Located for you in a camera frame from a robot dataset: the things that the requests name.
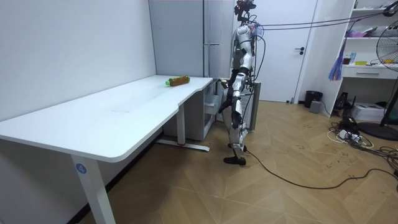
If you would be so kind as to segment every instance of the black trash can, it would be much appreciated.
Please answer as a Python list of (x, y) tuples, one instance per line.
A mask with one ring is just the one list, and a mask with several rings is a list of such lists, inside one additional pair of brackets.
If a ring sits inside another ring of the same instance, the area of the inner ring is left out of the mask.
[(309, 90), (309, 91), (305, 92), (304, 106), (306, 108), (310, 108), (312, 101), (314, 101), (314, 100), (321, 101), (322, 96), (323, 96), (323, 93), (318, 92), (318, 91)]

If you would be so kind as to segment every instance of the fan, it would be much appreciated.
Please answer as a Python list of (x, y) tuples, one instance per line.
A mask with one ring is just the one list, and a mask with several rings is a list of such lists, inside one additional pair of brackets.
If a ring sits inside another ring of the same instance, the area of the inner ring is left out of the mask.
[[(376, 53), (381, 64), (388, 69), (398, 72), (398, 21), (391, 24), (382, 33), (377, 43)], [(398, 141), (398, 131), (390, 126), (386, 126), (397, 99), (398, 91), (390, 99), (390, 104), (380, 124), (369, 122), (358, 123), (359, 130), (380, 139)]]

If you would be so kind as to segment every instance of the baseboard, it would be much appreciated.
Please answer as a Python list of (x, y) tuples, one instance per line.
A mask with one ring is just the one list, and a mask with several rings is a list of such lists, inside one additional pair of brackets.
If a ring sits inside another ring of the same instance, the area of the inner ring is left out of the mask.
[[(157, 140), (163, 136), (161, 132), (156, 138), (151, 141), (147, 147), (145, 147), (125, 168), (123, 168), (106, 186), (106, 192), (109, 192), (123, 177), (126, 175), (131, 168), (156, 144)], [(80, 211), (71, 219), (67, 224), (79, 223), (89, 212), (91, 211), (90, 205), (87, 203)]]

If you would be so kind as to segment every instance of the white box on floor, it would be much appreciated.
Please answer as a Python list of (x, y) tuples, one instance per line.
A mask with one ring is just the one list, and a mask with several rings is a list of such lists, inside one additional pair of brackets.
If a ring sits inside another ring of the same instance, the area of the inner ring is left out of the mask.
[(351, 115), (358, 121), (380, 122), (384, 116), (384, 108), (374, 103), (355, 103)]

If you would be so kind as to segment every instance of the blue circular label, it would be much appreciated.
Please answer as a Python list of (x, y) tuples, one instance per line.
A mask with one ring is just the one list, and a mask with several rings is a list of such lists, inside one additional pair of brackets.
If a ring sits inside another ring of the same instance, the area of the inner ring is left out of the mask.
[(77, 169), (77, 171), (81, 172), (82, 174), (87, 173), (86, 167), (84, 167), (84, 166), (81, 165), (81, 164), (76, 164), (76, 169)]

